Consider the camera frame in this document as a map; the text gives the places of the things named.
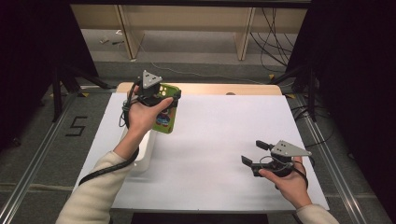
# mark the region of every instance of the forearm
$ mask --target forearm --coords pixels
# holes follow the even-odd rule
[[[297,216],[304,224],[337,224],[338,221],[322,206],[309,204],[297,209]]]
[[[123,162],[115,152],[108,152],[99,160],[92,172]],[[64,205],[57,223],[108,223],[109,210],[125,177],[134,164],[117,171],[100,175],[80,185]]]
[[[130,159],[139,147],[145,134],[145,132],[128,131],[125,137],[114,148],[114,152],[125,160]]]

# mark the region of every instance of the gray floor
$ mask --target gray floor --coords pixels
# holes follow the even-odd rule
[[[267,55],[261,56],[261,50],[252,39],[247,48],[246,59],[242,62],[238,61],[231,33],[147,32],[137,59],[130,61],[124,45],[117,43],[122,41],[122,35],[117,35],[116,31],[82,30],[82,32],[100,78],[114,85],[122,81],[133,81],[134,77],[139,76],[145,69],[161,75],[170,82],[204,83],[268,83],[269,75],[279,76],[285,69]],[[288,35],[288,37],[293,42],[296,35]],[[105,44],[100,43],[104,39],[108,41]],[[279,40],[285,49],[291,49],[289,41],[283,35],[279,36]],[[279,58],[277,49],[268,49]],[[261,60],[267,68],[277,72],[265,69]],[[291,82],[292,79],[280,85],[284,93],[290,92]],[[91,83],[85,80],[80,80],[80,83],[84,87],[91,86]],[[87,96],[73,98],[61,128],[50,144],[41,168],[12,223],[53,223],[70,195],[111,94],[110,91],[97,88],[89,88],[86,91],[89,92]],[[46,93],[43,98],[44,105],[37,109],[31,122],[21,134],[21,146],[10,146],[0,152],[0,204],[7,201],[50,129],[53,114],[50,92],[51,90]],[[288,102],[290,109],[305,104],[303,95],[298,95],[295,99],[288,98]],[[293,110],[293,112],[298,114],[301,110]],[[332,123],[331,115],[325,108],[317,108],[316,113],[317,125],[325,137],[330,136],[326,144],[342,171],[347,186],[357,199],[366,223],[391,223],[359,167],[348,157],[347,146]],[[308,119],[296,121],[306,146],[315,144],[306,122]],[[67,136],[78,132],[70,128],[73,122],[86,127],[81,136]],[[319,153],[319,147],[312,146],[307,149],[313,152],[314,169],[328,199],[330,212],[340,223],[354,223]],[[115,223],[130,223],[131,213],[121,210],[111,212]],[[290,214],[269,214],[268,218],[270,223],[297,223]]]

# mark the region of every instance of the white surface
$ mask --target white surface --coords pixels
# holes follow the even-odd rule
[[[124,93],[113,93],[78,181],[119,142]],[[269,152],[256,140],[285,140],[304,148],[284,96],[184,95],[175,129],[158,133],[149,168],[131,173],[114,208],[186,212],[293,211],[270,181],[254,177],[241,162]],[[308,158],[304,165],[313,203],[329,209]]]
[[[124,126],[122,135],[120,140],[125,136],[128,132],[126,126]],[[147,171],[149,168],[149,162],[151,160],[152,149],[154,148],[155,137],[157,136],[157,131],[150,130],[142,139],[142,142],[139,145],[139,154],[134,160],[134,169],[132,173],[139,174]]]

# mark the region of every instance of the aluminum rail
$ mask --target aluminum rail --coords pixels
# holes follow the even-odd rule
[[[298,96],[299,105],[303,105],[304,98],[299,95]],[[323,134],[320,131],[319,126],[312,121],[311,118],[304,119],[306,124],[308,125],[309,131],[315,139],[316,143],[322,142],[325,140]],[[329,146],[326,142],[318,144],[318,151],[322,156],[326,167],[329,170],[330,175],[332,176],[332,182],[337,187],[337,190],[340,194],[341,199],[344,202],[347,212],[353,223],[361,224],[367,223],[367,220],[364,218],[364,215],[361,211],[361,207],[356,200],[355,196],[352,193],[349,185],[347,184],[344,176],[335,161],[334,156],[332,155],[332,151],[329,149]]]
[[[12,191],[11,196],[7,199],[6,203],[3,205],[0,213],[0,223],[11,223],[12,218],[14,218],[15,214],[18,211],[21,202],[26,195],[27,190],[29,189],[30,184],[35,179],[35,175],[41,167],[44,159],[46,158],[47,152],[50,149],[50,146],[55,139],[59,128],[64,122],[64,117],[67,114],[67,111],[70,108],[70,105],[77,98],[77,93],[69,93],[64,101],[64,112],[57,119],[57,121],[53,122],[47,132],[44,140],[41,142],[40,147],[32,158],[29,166],[26,168],[22,178],[18,182],[15,189]]]

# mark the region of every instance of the right hand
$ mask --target right hand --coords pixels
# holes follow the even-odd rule
[[[302,162],[301,157],[294,157],[293,159]],[[304,167],[300,163],[295,162],[294,167],[304,174]],[[279,177],[271,171],[264,169],[260,169],[259,173],[272,181],[279,188],[283,197],[291,202],[296,209],[312,204],[308,192],[306,191],[305,181],[303,177],[296,172],[293,171],[291,174],[284,177]]]

